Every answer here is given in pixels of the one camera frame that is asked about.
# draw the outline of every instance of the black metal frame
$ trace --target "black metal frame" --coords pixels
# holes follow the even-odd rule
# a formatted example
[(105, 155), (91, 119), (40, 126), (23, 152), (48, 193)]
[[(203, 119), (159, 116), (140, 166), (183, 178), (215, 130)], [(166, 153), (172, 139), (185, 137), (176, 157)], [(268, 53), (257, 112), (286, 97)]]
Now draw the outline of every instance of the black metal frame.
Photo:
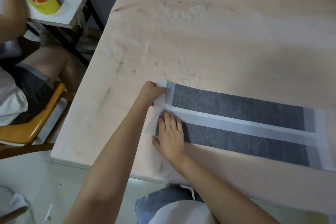
[[(84, 18), (86, 22), (89, 20), (90, 16), (94, 18), (95, 22), (97, 23), (99, 29), (103, 32), (105, 27), (100, 20), (94, 6), (92, 5), (90, 0), (86, 1), (86, 7), (83, 8), (84, 12)], [(89, 61), (76, 49), (76, 44), (78, 43), (80, 37), (83, 33), (83, 28), (78, 27), (76, 32), (73, 32), (69, 29), (62, 29), (67, 34), (71, 36), (71, 40), (68, 41), (65, 36), (59, 31), (59, 29), (56, 26), (50, 26), (50, 25), (44, 25), (44, 27), (73, 55), (75, 55), (80, 62), (83, 63), (86, 67), (89, 66)], [(33, 29), (30, 25), (27, 24), (28, 30), (32, 31), (34, 35), (39, 36), (39, 33)]]

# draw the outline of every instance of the white cloth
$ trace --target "white cloth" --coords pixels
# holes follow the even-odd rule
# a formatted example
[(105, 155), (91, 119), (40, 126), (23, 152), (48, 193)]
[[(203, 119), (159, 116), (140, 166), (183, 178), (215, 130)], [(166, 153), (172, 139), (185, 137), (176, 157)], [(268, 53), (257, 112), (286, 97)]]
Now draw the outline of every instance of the white cloth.
[(149, 224), (216, 224), (207, 205), (198, 201), (182, 200), (165, 205), (157, 211)]
[(28, 110), (28, 102), (14, 78), (0, 67), (0, 127), (10, 124)]

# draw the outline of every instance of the seated person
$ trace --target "seated person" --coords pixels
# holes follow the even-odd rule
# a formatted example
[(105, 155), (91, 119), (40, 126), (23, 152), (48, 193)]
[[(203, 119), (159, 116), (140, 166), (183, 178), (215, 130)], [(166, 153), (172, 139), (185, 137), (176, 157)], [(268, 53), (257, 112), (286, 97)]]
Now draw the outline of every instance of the seated person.
[(44, 108), (59, 78), (75, 93), (84, 75), (84, 66), (59, 44), (41, 47), (15, 65), (2, 58), (25, 53), (16, 39), (26, 32), (26, 4), (2, 0), (0, 14), (0, 126), (29, 121)]

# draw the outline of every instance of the wooden chair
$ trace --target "wooden chair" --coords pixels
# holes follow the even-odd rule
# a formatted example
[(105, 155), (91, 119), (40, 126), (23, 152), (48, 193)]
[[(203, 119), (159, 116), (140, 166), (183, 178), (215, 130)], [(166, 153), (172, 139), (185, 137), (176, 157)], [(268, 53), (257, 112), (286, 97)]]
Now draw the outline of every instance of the wooden chair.
[[(61, 116), (58, 118), (55, 126), (47, 136), (46, 140), (42, 144), (33, 145), (32, 143), (37, 139), (38, 134), (61, 98), (66, 99), (68, 101), (68, 105), (62, 112)], [(36, 115), (30, 122), (19, 125), (8, 125), (0, 127), (0, 140), (9, 144), (0, 143), (0, 159), (10, 158), (31, 152), (52, 150), (54, 144), (50, 143), (50, 141), (65, 119), (73, 98), (73, 95), (65, 91), (65, 85), (63, 83), (55, 82), (54, 92), (49, 102), (42, 112)]]

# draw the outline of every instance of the tape roll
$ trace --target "tape roll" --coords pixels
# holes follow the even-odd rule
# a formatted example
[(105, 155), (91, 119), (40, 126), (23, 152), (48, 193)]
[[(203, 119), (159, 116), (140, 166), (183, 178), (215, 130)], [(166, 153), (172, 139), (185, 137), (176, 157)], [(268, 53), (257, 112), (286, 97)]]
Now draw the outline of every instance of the tape roll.
[(56, 13), (61, 5), (57, 0), (28, 0), (41, 14)]

